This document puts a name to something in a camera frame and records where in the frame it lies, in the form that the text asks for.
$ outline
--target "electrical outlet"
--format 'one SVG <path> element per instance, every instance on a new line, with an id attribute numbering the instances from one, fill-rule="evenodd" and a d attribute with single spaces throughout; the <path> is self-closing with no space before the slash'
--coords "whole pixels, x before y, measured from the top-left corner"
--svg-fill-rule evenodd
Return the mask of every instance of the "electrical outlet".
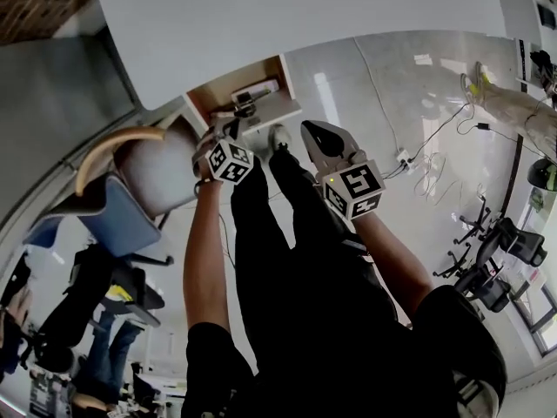
<path id="1" fill-rule="evenodd" d="M 400 149 L 399 155 L 397 156 L 397 161 L 406 166 L 406 173 L 408 173 L 409 175 L 414 172 L 414 169 L 416 167 L 414 166 L 414 163 L 409 162 L 410 154 L 408 153 L 407 149 Z"/>

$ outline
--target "person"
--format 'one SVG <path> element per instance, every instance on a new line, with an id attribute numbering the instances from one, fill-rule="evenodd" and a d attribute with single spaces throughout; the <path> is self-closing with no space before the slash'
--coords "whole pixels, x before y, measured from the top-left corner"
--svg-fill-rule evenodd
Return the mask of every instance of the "person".
<path id="1" fill-rule="evenodd" d="M 126 358 L 143 328 L 125 321 L 109 347 L 114 320 L 115 315 L 104 310 L 98 322 L 100 329 L 93 331 L 95 337 L 89 356 L 73 380 L 76 389 L 71 398 L 74 418 L 106 415 L 118 404 Z"/>
<path id="2" fill-rule="evenodd" d="M 235 348 L 219 231 L 222 183 L 199 163 L 199 188 L 184 263 L 188 324 L 182 417 L 495 416 L 507 375 L 500 350 L 453 287 L 433 289 L 426 269 L 375 213 L 352 223 L 372 266 L 339 240 L 339 222 L 311 175 L 271 129 L 273 177 L 293 208 L 290 249 L 268 202 L 261 164 L 234 187 L 236 287 L 257 359 L 253 376 Z M 464 387 L 477 394 L 468 402 Z"/>
<path id="3" fill-rule="evenodd" d="M 462 74 L 461 84 L 468 102 L 479 105 L 501 123 L 530 139 L 537 152 L 557 163 L 557 111 L 520 91 L 491 83 L 483 65 L 475 67 L 475 83 Z"/>
<path id="4" fill-rule="evenodd" d="M 25 323 L 33 292 L 27 285 L 15 293 L 5 309 L 0 311 L 0 382 L 5 374 L 13 374 L 19 362 L 18 350 L 23 343 Z"/>

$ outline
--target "brick wall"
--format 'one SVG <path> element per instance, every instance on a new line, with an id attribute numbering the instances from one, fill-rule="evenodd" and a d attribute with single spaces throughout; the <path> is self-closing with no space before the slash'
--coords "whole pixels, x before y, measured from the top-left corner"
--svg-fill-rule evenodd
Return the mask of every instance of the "brick wall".
<path id="1" fill-rule="evenodd" d="M 0 45 L 49 38 L 89 0 L 0 0 Z"/>

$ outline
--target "yellow object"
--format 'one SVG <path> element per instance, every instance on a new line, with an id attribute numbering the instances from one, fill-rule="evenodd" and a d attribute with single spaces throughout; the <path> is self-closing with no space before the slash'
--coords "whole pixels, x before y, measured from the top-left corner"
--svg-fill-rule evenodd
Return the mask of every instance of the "yellow object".
<path id="1" fill-rule="evenodd" d="M 468 86 L 468 89 L 470 90 L 470 92 L 474 95 L 474 96 L 478 96 L 480 94 L 480 89 L 474 85 L 474 84 L 470 84 Z"/>
<path id="2" fill-rule="evenodd" d="M 486 73 L 481 73 L 481 78 L 483 79 L 484 83 L 491 84 L 491 82 L 489 82 L 489 79 L 486 76 Z"/>
<path id="3" fill-rule="evenodd" d="M 133 298 L 128 294 L 126 290 L 124 290 L 120 285 L 112 285 L 111 288 L 106 293 L 107 297 L 109 298 L 120 298 L 124 302 L 130 302 Z"/>

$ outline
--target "wrist strap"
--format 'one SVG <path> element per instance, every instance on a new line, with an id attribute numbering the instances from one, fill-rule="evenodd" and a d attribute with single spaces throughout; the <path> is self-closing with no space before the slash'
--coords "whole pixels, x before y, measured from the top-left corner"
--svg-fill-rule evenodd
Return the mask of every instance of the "wrist strap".
<path id="1" fill-rule="evenodd" d="M 210 178 L 206 178 L 206 179 L 200 179 L 195 186 L 193 186 L 193 193 L 195 194 L 196 198 L 199 196 L 199 187 L 201 187 L 202 185 L 206 185 L 207 183 L 211 183 L 212 181 L 215 181 L 214 179 L 210 179 Z"/>

